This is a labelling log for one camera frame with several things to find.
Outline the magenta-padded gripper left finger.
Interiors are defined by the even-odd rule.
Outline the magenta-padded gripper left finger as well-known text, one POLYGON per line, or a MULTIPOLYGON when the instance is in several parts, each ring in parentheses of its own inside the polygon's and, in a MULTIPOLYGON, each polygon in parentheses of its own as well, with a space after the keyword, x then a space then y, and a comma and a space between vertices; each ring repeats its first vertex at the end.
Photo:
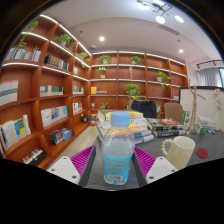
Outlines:
POLYGON ((74 184, 86 187, 95 156, 96 146, 92 145, 71 157, 62 156, 47 171, 74 184))

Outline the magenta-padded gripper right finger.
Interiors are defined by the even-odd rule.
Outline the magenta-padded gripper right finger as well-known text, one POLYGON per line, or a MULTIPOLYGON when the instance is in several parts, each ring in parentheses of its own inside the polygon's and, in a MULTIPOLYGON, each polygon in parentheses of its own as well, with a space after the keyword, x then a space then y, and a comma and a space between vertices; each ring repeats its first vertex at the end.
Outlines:
POLYGON ((165 157, 154 157, 138 147, 134 149, 133 164, 140 187, 177 171, 165 157))

